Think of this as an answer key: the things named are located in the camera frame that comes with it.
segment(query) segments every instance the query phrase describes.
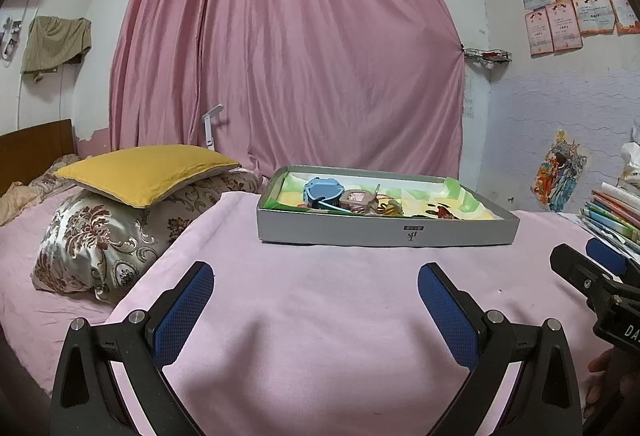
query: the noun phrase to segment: headboard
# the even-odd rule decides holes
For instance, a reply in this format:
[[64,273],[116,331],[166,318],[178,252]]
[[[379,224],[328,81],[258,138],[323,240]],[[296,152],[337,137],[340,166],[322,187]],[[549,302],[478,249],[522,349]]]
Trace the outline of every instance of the headboard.
[[14,181],[25,185],[57,158],[73,154],[71,120],[60,120],[0,136],[0,196]]

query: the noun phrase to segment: white desk lamp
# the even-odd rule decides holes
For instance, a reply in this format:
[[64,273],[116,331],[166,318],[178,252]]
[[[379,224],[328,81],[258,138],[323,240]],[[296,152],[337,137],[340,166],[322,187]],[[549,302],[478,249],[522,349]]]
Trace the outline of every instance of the white desk lamp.
[[202,122],[204,124],[204,134],[207,140],[207,148],[210,151],[216,150],[213,146],[213,135],[211,133],[211,119],[214,116],[218,116],[223,111],[223,109],[225,109],[225,106],[223,106],[222,104],[218,104],[215,108],[211,109],[209,112],[207,112],[202,116]]

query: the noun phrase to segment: shallow box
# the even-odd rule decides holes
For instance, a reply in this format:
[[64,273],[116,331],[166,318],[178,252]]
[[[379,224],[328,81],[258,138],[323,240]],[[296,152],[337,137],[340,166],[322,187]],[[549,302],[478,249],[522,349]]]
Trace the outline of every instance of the shallow box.
[[390,218],[382,216],[343,216],[288,210],[264,209],[269,199],[276,199],[289,173],[312,174],[325,178],[340,176],[373,178],[402,186],[403,182],[442,183],[444,178],[395,174],[391,172],[284,166],[273,175],[257,207],[258,236],[265,242],[289,244],[330,244],[337,246],[487,246],[511,244],[520,219],[508,210],[463,187],[499,219],[445,220]]

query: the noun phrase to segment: blue textured pad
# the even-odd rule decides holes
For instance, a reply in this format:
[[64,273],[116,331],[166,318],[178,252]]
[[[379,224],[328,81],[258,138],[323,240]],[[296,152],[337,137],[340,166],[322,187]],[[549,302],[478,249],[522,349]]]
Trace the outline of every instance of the blue textured pad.
[[154,362],[158,369],[178,358],[184,343],[213,293],[213,270],[205,264],[178,297],[154,333]]
[[599,262],[613,275],[622,277],[626,273],[626,257],[609,248],[599,239],[591,238],[587,241],[587,256]]
[[418,274],[418,292],[453,358],[472,371],[480,359],[478,333],[427,265]]

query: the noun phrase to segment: curtain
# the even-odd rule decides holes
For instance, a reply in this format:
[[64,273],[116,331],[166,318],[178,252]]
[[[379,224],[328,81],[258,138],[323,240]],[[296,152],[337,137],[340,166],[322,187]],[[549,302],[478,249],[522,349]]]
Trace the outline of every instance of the curtain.
[[131,0],[113,148],[204,141],[284,164],[458,176],[463,53],[444,0]]

